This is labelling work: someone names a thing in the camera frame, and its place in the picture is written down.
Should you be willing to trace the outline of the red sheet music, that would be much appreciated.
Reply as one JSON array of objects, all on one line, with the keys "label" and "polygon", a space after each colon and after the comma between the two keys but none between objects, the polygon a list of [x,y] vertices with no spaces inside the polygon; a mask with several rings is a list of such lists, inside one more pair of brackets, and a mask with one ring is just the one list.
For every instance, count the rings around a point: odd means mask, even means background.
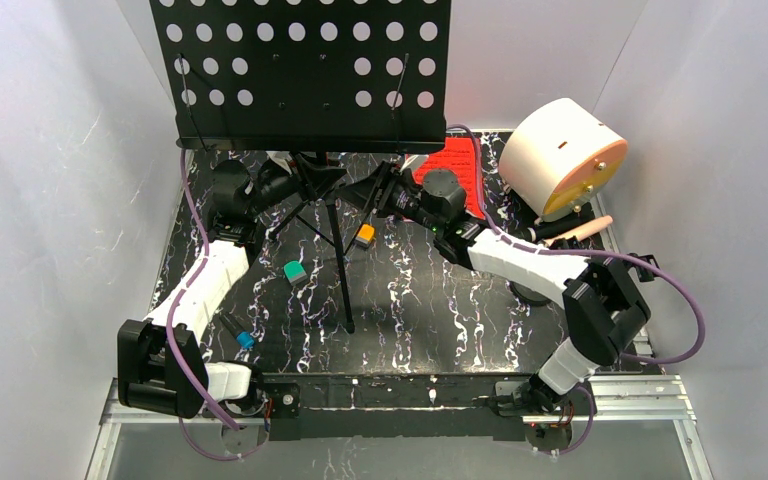
[{"label": "red sheet music", "polygon": [[427,173],[434,169],[451,171],[461,187],[466,191],[466,210],[474,216],[484,219],[479,206],[478,177],[476,176],[480,157],[476,156],[475,142],[468,136],[452,136],[445,140],[444,148],[429,154],[428,161],[413,174],[414,180],[421,184]]}]

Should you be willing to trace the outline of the tall black mic stand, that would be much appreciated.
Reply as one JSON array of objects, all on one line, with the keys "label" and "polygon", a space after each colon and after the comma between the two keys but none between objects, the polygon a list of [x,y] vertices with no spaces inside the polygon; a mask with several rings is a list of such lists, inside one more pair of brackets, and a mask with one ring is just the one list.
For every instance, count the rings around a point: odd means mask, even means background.
[{"label": "tall black mic stand", "polygon": [[508,287],[515,298],[528,306],[539,308],[549,306],[554,303],[553,299],[546,297],[537,291],[517,282],[509,281]]}]

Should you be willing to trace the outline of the pink-headed microphone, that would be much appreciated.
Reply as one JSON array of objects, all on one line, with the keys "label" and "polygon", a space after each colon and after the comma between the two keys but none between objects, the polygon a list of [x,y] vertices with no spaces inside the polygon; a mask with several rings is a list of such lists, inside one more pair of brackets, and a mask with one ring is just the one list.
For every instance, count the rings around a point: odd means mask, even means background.
[{"label": "pink-headed microphone", "polygon": [[569,241],[572,239],[584,240],[607,229],[613,222],[614,219],[611,215],[604,215],[586,222],[580,226],[577,226],[558,236],[544,240],[543,244],[549,247],[561,241]]}]

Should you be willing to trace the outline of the black music stand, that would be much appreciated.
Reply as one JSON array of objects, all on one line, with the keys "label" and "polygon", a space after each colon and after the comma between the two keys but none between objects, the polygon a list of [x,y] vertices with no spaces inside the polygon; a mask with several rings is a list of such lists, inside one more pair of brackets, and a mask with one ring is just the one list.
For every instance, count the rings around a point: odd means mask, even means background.
[{"label": "black music stand", "polygon": [[448,1],[154,1],[186,150],[431,154]]}]

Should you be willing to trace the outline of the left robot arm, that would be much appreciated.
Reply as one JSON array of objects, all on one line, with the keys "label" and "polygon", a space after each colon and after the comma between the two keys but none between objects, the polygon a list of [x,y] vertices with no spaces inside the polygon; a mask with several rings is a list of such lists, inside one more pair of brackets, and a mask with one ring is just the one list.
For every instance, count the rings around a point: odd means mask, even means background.
[{"label": "left robot arm", "polygon": [[237,362],[207,363],[199,342],[226,295],[262,252],[259,217],[291,196],[317,201],[347,171],[323,153],[271,152],[256,173],[240,161],[218,163],[206,210],[192,209],[203,249],[168,296],[117,333],[119,402],[131,408],[192,419],[208,409],[237,422],[222,402],[252,393],[253,371]]}]

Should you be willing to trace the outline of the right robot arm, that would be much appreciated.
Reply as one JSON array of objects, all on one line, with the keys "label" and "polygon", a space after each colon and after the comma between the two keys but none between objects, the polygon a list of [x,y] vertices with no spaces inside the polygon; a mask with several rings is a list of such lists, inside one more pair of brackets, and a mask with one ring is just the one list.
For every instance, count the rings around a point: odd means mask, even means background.
[{"label": "right robot arm", "polygon": [[338,198],[380,217],[399,216],[430,230],[448,262],[502,277],[562,307],[567,338],[529,379],[508,393],[475,399],[500,416],[549,413],[595,371],[615,363],[651,317],[624,261],[586,250],[562,255],[503,237],[466,209],[455,174],[434,169],[422,183],[383,162]]}]

